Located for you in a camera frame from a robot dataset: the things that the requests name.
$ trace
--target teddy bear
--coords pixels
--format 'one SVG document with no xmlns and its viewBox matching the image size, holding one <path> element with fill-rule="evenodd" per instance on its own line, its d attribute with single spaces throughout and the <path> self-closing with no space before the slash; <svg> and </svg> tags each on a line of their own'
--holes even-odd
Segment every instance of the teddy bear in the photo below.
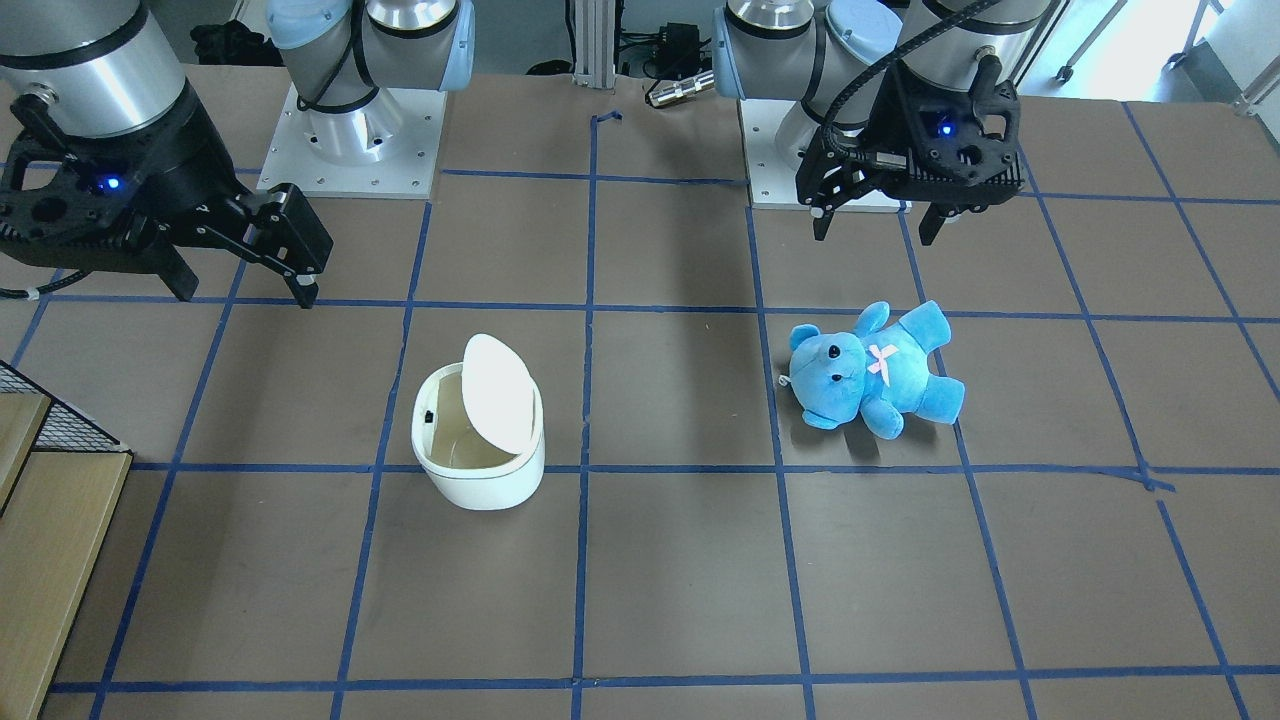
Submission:
<svg viewBox="0 0 1280 720">
<path fill-rule="evenodd" d="M 861 413 L 878 437 L 902 432 L 902 414 L 955 423 L 964 383 L 929 373 L 929 352 L 951 341 L 951 324 L 932 300 L 888 328 L 888 302 L 868 306 L 851 333 L 823 334 L 810 324 L 791 331 L 790 386 L 804 421 L 832 430 Z"/>
</svg>

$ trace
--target stuffed animal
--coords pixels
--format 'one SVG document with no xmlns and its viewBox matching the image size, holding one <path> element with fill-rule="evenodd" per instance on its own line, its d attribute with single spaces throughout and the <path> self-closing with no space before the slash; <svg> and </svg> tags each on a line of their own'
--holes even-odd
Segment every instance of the stuffed animal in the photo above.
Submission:
<svg viewBox="0 0 1280 720">
<path fill-rule="evenodd" d="M 932 300 L 896 325 L 888 302 L 863 310 L 852 333 L 822 334 L 814 325 L 791 331 L 791 386 L 804 407 L 804 421 L 832 430 L 859 413 L 873 433 L 893 439 L 902 432 L 902 413 L 934 423 L 955 423 L 964 402 L 964 383 L 929 373 L 929 352 L 951 340 L 947 323 Z"/>
</svg>

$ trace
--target pink bow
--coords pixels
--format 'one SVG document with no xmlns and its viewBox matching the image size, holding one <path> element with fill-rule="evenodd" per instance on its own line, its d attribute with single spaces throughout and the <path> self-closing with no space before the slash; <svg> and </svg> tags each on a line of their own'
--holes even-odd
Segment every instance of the pink bow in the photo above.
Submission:
<svg viewBox="0 0 1280 720">
<path fill-rule="evenodd" d="M 888 356 L 897 352 L 897 346 L 886 345 L 884 350 L 882 351 L 879 347 L 873 345 L 868 350 L 870 351 L 872 357 L 874 357 L 876 361 L 867 368 L 867 372 L 873 375 L 879 373 L 884 378 L 884 387 L 888 387 Z"/>
</svg>

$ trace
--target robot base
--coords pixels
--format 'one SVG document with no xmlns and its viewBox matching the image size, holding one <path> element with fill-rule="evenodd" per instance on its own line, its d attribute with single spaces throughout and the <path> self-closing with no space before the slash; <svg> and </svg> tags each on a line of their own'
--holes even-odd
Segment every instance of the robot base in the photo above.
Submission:
<svg viewBox="0 0 1280 720">
<path fill-rule="evenodd" d="M 259 190 L 291 182 L 308 197 L 430 199 L 448 94 L 401 88 L 383 92 L 390 92 L 408 117 L 406 137 L 399 138 L 404 151 L 369 165 L 338 165 L 312 151 L 307 141 L 310 123 L 297 110 L 297 90 L 289 86 L 257 178 Z"/>
<path fill-rule="evenodd" d="M 742 146 L 746 170 L 751 181 L 751 205 L 776 210 L 808 210 L 796 197 L 796 170 L 778 152 L 773 136 L 794 100 L 742 100 L 739 114 L 742 122 Z M 904 204 L 872 192 L 847 202 L 838 213 L 897 213 Z"/>
</svg>

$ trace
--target small bin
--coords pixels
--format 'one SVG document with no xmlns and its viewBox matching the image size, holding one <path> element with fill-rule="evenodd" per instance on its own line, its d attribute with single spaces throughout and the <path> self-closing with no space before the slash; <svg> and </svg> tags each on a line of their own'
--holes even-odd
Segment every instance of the small bin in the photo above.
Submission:
<svg viewBox="0 0 1280 720">
<path fill-rule="evenodd" d="M 543 480 L 541 393 L 520 356 L 490 336 L 472 337 L 462 363 L 426 378 L 411 434 L 419 462 L 458 507 L 515 507 Z"/>
</svg>

